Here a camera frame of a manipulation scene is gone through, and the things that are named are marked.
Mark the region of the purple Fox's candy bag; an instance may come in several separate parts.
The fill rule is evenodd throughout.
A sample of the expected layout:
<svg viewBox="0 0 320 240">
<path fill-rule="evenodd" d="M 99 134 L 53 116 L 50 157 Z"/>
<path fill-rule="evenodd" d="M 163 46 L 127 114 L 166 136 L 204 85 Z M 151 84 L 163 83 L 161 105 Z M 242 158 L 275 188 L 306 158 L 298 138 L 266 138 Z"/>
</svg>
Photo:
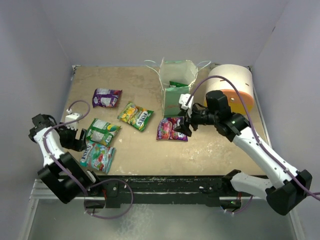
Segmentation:
<svg viewBox="0 0 320 240">
<path fill-rule="evenodd" d="M 188 137 L 180 132 L 175 131 L 180 126 L 182 117 L 166 117 L 163 118 L 157 128 L 157 140 L 175 140 L 187 142 Z"/>
</svg>

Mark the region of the green paper bag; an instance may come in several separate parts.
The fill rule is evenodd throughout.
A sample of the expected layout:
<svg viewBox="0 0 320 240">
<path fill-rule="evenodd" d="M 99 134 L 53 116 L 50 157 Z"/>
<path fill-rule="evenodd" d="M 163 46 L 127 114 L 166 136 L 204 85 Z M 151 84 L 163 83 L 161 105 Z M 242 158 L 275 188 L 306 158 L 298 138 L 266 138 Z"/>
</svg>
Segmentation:
<svg viewBox="0 0 320 240">
<path fill-rule="evenodd" d="M 164 118 L 176 117 L 180 112 L 179 98 L 181 94 L 188 94 L 195 84 L 198 73 L 211 64 L 205 60 L 194 64 L 191 60 L 162 60 L 158 69 L 153 66 L 153 60 L 145 60 L 145 66 L 156 72 L 160 82 L 162 95 L 162 114 Z M 170 87 L 170 81 L 187 84 L 184 87 Z"/>
</svg>

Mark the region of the white round drawer box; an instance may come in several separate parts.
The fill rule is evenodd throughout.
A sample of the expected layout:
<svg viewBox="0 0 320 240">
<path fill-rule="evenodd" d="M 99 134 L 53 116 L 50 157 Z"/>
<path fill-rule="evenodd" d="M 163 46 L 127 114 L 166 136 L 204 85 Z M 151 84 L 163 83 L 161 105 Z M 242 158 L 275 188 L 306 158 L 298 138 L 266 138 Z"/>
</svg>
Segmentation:
<svg viewBox="0 0 320 240">
<path fill-rule="evenodd" d="M 253 77 L 247 67 L 235 64 L 217 65 L 209 72 L 209 76 L 214 75 L 222 76 L 230 80 L 243 98 L 247 110 L 252 110 L 255 105 Z M 242 115 L 246 114 L 239 96 L 229 83 L 219 78 L 207 80 L 205 83 L 205 92 L 208 93 L 214 90 L 220 90 L 227 96 L 228 104 L 232 112 Z"/>
</svg>

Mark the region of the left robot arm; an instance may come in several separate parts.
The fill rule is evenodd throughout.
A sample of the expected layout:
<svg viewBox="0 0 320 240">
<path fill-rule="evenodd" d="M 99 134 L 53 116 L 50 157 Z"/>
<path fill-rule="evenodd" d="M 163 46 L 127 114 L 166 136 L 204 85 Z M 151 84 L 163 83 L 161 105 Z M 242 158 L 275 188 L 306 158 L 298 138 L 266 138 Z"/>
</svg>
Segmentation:
<svg viewBox="0 0 320 240">
<path fill-rule="evenodd" d="M 38 114 L 32 118 L 34 127 L 28 137 L 39 145 L 43 156 L 43 168 L 37 172 L 38 178 L 64 204 L 69 203 L 83 190 L 91 196 L 98 196 L 103 191 L 103 184 L 98 176 L 85 170 L 79 162 L 64 149 L 81 152 L 86 149 L 86 129 L 82 129 L 76 138 L 80 113 L 69 113 L 64 123 L 57 123 L 48 114 Z"/>
</svg>

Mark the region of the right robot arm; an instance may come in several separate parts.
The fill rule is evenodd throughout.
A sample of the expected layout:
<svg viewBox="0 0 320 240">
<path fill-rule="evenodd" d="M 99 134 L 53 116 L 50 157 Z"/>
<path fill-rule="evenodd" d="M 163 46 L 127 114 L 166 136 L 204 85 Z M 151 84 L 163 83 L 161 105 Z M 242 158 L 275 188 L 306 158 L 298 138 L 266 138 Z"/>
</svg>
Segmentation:
<svg viewBox="0 0 320 240">
<path fill-rule="evenodd" d="M 242 149 L 266 174 L 260 178 L 233 170 L 224 176 L 222 190 L 228 196 L 244 192 L 267 201 L 278 214 L 285 216 L 304 200 L 312 183 L 307 170 L 299 171 L 280 157 L 255 132 L 244 115 L 231 111 L 228 98 L 220 90 L 206 94 L 206 106 L 197 108 L 194 97 L 181 94 L 178 100 L 183 117 L 175 131 L 191 137 L 199 125 L 213 125 L 217 132 Z"/>
</svg>

